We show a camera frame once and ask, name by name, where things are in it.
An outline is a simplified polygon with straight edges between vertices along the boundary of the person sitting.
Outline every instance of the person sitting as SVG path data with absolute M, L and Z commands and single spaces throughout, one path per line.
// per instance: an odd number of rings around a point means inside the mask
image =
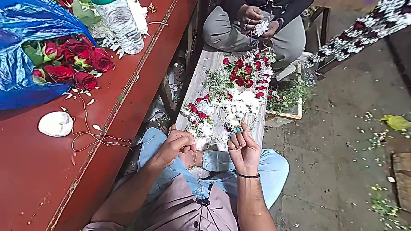
M 268 209 L 285 184 L 289 164 L 261 149 L 245 123 L 231 135 L 229 151 L 197 151 L 194 137 L 175 129 L 168 137 L 150 128 L 143 137 L 138 171 L 113 192 L 83 231 L 276 231 Z M 216 171 L 202 180 L 193 166 Z
M 273 47 L 274 69 L 286 67 L 302 55 L 306 37 L 300 14 L 314 0 L 222 0 L 203 27 L 204 42 L 225 52 L 256 48 L 253 29 L 268 20 L 268 30 L 258 39 Z

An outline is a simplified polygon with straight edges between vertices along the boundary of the black wrist band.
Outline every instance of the black wrist band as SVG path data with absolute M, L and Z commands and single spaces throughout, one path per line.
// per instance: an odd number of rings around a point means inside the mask
M 233 173 L 237 174 L 238 176 L 241 176 L 243 178 L 247 178 L 247 179 L 257 179 L 260 178 L 260 174 L 256 175 L 256 176 L 246 176 L 243 174 L 239 174 L 238 172 L 236 172 L 235 170 L 233 170 Z

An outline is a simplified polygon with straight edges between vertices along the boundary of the blue plastic bag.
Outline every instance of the blue plastic bag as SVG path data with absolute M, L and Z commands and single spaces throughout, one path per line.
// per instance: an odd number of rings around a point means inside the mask
M 35 84 L 21 45 L 79 33 L 96 45 L 83 23 L 51 0 L 0 1 L 0 110 L 44 104 L 68 91 L 70 83 Z

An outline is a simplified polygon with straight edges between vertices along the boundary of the black drawstring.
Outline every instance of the black drawstring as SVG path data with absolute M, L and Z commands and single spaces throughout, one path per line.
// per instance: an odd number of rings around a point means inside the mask
M 208 213 L 209 213 L 210 216 L 211 216 L 212 221 L 214 222 L 215 227 L 217 228 L 218 231 L 220 231 L 220 229 L 219 229 L 218 226 L 217 226 L 217 223 L 215 222 L 214 218 L 212 217 L 212 214 L 211 214 L 210 209 L 208 208 L 208 206 L 210 205 L 210 201 L 209 201 L 208 199 L 204 199 L 204 200 L 203 200 L 203 199 L 199 199 L 199 200 L 197 201 L 197 203 L 201 205 L 201 213 L 200 213 L 200 221 L 199 221 L 199 230 L 200 230 L 200 225 L 201 225 L 201 216 L 202 216 L 202 214 L 203 214 L 203 206 L 205 206 L 205 207 L 207 208 L 207 210 L 208 210 Z

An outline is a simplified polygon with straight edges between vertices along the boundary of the grey trousers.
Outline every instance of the grey trousers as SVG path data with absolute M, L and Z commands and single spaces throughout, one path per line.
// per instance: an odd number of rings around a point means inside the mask
M 252 46 L 255 39 L 252 41 L 249 36 L 241 34 L 239 22 L 230 24 L 228 14 L 218 6 L 204 23 L 203 38 L 208 45 L 225 52 L 249 51 L 256 48 Z M 271 42 L 278 60 L 272 65 L 274 69 L 285 67 L 300 57 L 306 43 L 301 17 L 295 18 L 282 28 Z

